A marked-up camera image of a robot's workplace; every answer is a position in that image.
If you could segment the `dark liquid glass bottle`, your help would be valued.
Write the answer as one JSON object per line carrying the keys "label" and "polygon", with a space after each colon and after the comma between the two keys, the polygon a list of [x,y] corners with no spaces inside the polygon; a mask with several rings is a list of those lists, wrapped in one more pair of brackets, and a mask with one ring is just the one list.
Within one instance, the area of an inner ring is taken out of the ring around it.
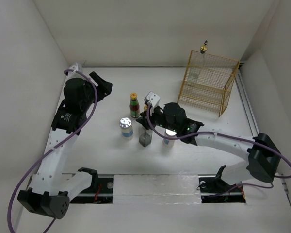
{"label": "dark liquid glass bottle", "polygon": [[152,141],[152,130],[149,129],[147,130],[145,127],[140,126],[138,133],[139,133],[139,143],[143,146],[143,147],[147,147],[148,145],[151,144]]}

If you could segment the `clear glass oil bottle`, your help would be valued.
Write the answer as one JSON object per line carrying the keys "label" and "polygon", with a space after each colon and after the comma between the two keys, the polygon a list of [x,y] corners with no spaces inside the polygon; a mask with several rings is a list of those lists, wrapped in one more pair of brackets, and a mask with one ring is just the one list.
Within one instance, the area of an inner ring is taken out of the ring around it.
{"label": "clear glass oil bottle", "polygon": [[208,49],[207,47],[208,41],[200,46],[199,52],[193,52],[190,58],[190,72],[189,72],[189,81],[196,83],[198,81],[198,77],[202,71],[202,68],[205,63],[204,55]]}

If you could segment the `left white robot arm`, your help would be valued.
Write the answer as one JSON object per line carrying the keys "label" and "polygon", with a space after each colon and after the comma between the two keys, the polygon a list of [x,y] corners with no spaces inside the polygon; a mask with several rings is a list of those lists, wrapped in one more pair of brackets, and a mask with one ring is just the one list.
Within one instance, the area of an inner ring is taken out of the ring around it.
{"label": "left white robot arm", "polygon": [[61,219],[70,202],[82,191],[94,192],[101,186],[98,172],[82,167],[75,175],[61,182],[69,151],[80,135],[81,129],[93,116],[97,103],[111,94],[112,83],[102,79],[96,72],[86,77],[82,72],[68,69],[60,103],[49,135],[46,157],[39,162],[27,190],[21,190],[17,200],[31,213]]}

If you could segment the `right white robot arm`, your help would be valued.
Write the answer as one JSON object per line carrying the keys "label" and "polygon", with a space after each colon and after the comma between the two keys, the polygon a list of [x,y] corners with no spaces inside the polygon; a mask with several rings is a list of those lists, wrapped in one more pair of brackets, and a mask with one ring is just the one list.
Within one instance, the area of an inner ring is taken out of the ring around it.
{"label": "right white robot arm", "polygon": [[143,111],[137,122],[147,130],[156,126],[176,133],[176,139],[186,144],[209,147],[233,154],[242,159],[238,164],[223,165],[211,183],[220,191],[226,191],[244,180],[255,178],[272,183],[281,160],[280,152],[271,138],[264,133],[257,136],[231,136],[192,120],[177,103],[168,103]]}

